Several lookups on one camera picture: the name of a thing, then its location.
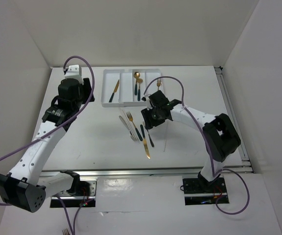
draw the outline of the cutlery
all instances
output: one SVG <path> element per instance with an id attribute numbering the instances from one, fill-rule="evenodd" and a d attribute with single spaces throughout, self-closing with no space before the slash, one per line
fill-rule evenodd
<path id="1" fill-rule="evenodd" d="M 134 94 L 137 95 L 137 79 L 140 78 L 140 73 L 139 72 L 135 72 L 133 74 L 133 77 L 135 78 Z"/>
<path id="2" fill-rule="evenodd" d="M 157 90 L 159 91 L 159 87 L 161 85 L 161 78 L 157 79 Z"/>
<path id="3" fill-rule="evenodd" d="M 132 122 L 132 124 L 133 124 L 133 126 L 134 126 L 134 128 L 135 128 L 135 131 L 136 131 L 136 133 L 137 133 L 137 136 L 139 137 L 140 141 L 143 141 L 143 138 L 142 138 L 142 136 L 141 136 L 139 130 L 136 128 L 136 126 L 135 126 L 135 124 L 134 124 L 134 122 L 133 122 L 133 117 L 132 117 L 132 115 L 131 115 L 130 112 L 127 112 L 127 117 L 128 117 L 128 119 L 129 119 L 129 121 Z"/>
<path id="4" fill-rule="evenodd" d="M 118 80 L 118 82 L 117 82 L 117 84 L 116 84 L 116 86 L 115 86 L 115 89 L 113 90 L 113 93 L 112 93 L 112 95 L 111 95 L 111 97 L 110 97 L 109 103 L 112 102 L 113 96 L 114 96 L 115 93 L 117 92 L 118 87 L 119 87 L 119 80 Z"/>
<path id="5" fill-rule="evenodd" d="M 146 143 L 146 139 L 145 139 L 144 128 L 143 128 L 142 124 L 140 126 L 141 126 L 142 135 L 143 135 L 143 144 L 144 144 L 144 148 L 145 148 L 145 153 L 146 153 L 147 158 L 151 159 L 149 148 L 147 147 L 147 143 Z"/>
<path id="6" fill-rule="evenodd" d="M 149 135 L 149 139 L 150 139 L 151 146 L 154 148 L 154 143 L 153 143 L 153 141 L 152 141 L 152 138 L 151 138 L 151 136 L 150 136 L 150 133 L 149 133 L 148 129 L 146 128 L 145 122 L 143 122 L 143 125 L 144 125 L 145 129 L 147 130 L 147 134 Z"/>
<path id="7" fill-rule="evenodd" d="M 64 230 L 62 230 L 62 234 L 63 234 L 63 235 L 70 235 L 70 233 L 69 233 L 68 229 L 64 229 Z"/>
<path id="8" fill-rule="evenodd" d="M 132 132 L 130 131 L 128 125 L 126 124 L 126 121 L 123 119 L 122 116 L 119 116 L 120 121 L 123 123 L 123 125 L 129 130 L 130 137 L 133 141 L 137 141 L 137 139 L 132 135 Z"/>
<path id="9" fill-rule="evenodd" d="M 143 82 L 143 79 L 142 79 L 142 78 L 138 78 L 136 81 L 139 83 L 139 90 L 138 90 L 138 92 L 137 92 L 137 101 L 140 101 L 140 100 L 141 100 L 141 90 L 140 90 L 140 86 L 141 86 L 141 83 Z"/>

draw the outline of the gold fork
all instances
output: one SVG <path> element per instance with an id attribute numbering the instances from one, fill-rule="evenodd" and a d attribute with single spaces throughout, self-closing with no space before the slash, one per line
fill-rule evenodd
<path id="1" fill-rule="evenodd" d="M 70 235 L 69 230 L 68 229 L 64 229 L 62 230 L 62 234 L 63 235 Z"/>
<path id="2" fill-rule="evenodd" d="M 161 85 L 161 78 L 157 79 L 157 90 L 159 91 L 159 87 Z"/>
<path id="3" fill-rule="evenodd" d="M 129 119 L 129 121 L 133 123 L 133 126 L 134 126 L 134 128 L 135 128 L 135 131 L 136 131 L 137 136 L 139 137 L 140 141 L 143 141 L 143 138 L 142 138 L 142 136 L 141 136 L 139 130 L 136 128 L 136 126 L 135 126 L 135 124 L 134 124 L 134 122 L 133 122 L 133 117 L 132 117 L 132 115 L 131 115 L 130 112 L 127 112 L 127 117 L 128 117 L 128 119 Z"/>

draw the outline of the fork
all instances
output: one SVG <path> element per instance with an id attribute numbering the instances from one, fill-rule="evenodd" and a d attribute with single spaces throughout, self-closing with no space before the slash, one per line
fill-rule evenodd
<path id="1" fill-rule="evenodd" d="M 129 121 L 133 123 L 133 126 L 134 126 L 134 128 L 135 128 L 135 131 L 136 131 L 137 136 L 139 137 L 140 141 L 143 141 L 143 138 L 142 138 L 142 136 L 141 136 L 139 130 L 136 128 L 136 126 L 135 126 L 135 124 L 134 124 L 134 122 L 133 122 L 133 117 L 132 117 L 132 115 L 131 115 L 130 112 L 127 112 L 127 117 L 128 117 L 128 119 L 129 119 Z"/>
<path id="2" fill-rule="evenodd" d="M 129 127 L 128 127 L 126 121 L 123 119 L 123 117 L 122 117 L 122 116 L 119 116 L 119 119 L 120 119 L 120 121 L 123 123 L 123 125 L 129 130 L 129 134 L 130 134 L 131 139 L 132 139 L 133 141 L 137 141 L 137 138 L 134 137 L 134 135 L 132 135 L 132 132 L 130 131 L 130 129 L 129 129 Z"/>
<path id="3" fill-rule="evenodd" d="M 64 229 L 62 230 L 62 234 L 63 235 L 70 235 L 69 230 L 68 229 Z"/>
<path id="4" fill-rule="evenodd" d="M 144 126 L 144 128 L 147 130 L 147 134 L 149 135 L 149 139 L 150 139 L 150 142 L 151 142 L 151 146 L 154 148 L 154 143 L 153 143 L 153 141 L 152 141 L 152 138 L 151 138 L 151 136 L 150 136 L 150 133 L 149 133 L 148 129 L 146 128 L 145 122 L 143 122 L 143 126 Z"/>
<path id="5" fill-rule="evenodd" d="M 160 85 L 161 85 L 161 78 L 157 79 L 157 91 L 159 91 Z"/>

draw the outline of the white wall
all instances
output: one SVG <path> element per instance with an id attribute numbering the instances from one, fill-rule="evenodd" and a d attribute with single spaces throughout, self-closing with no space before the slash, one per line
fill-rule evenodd
<path id="1" fill-rule="evenodd" d="M 0 0 L 0 157 L 31 140 L 49 72 L 15 5 Z M 0 163 L 0 173 L 18 157 Z"/>
<path id="2" fill-rule="evenodd" d="M 224 78 L 282 229 L 282 0 L 260 0 L 225 64 Z"/>
<path id="3" fill-rule="evenodd" d="M 13 0 L 50 65 L 223 65 L 257 0 Z"/>

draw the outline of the black handle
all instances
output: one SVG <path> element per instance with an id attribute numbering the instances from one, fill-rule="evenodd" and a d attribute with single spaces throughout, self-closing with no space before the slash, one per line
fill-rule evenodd
<path id="1" fill-rule="evenodd" d="M 137 82 L 135 83 L 134 94 L 137 95 Z"/>
<path id="2" fill-rule="evenodd" d="M 145 138 L 145 133 L 144 133 L 143 125 L 141 124 L 140 126 L 141 126 L 141 131 L 142 131 L 143 138 Z"/>
<path id="3" fill-rule="evenodd" d="M 137 101 L 140 101 L 141 100 L 141 90 L 139 88 L 139 91 L 137 93 Z"/>
<path id="4" fill-rule="evenodd" d="M 137 128 L 135 128 L 135 130 L 136 130 L 137 136 L 139 137 L 140 141 L 143 141 L 143 138 L 142 138 L 139 130 Z"/>
<path id="5" fill-rule="evenodd" d="M 113 96 L 114 96 L 114 95 L 115 95 L 115 93 L 113 92 L 112 95 L 111 95 L 111 97 L 110 97 L 109 103 L 112 102 L 112 99 L 113 99 Z"/>
<path id="6" fill-rule="evenodd" d="M 150 135 L 149 135 L 149 138 L 150 138 L 151 146 L 154 148 L 155 146 L 154 146 L 154 143 L 153 143 L 152 138 L 151 138 Z"/>

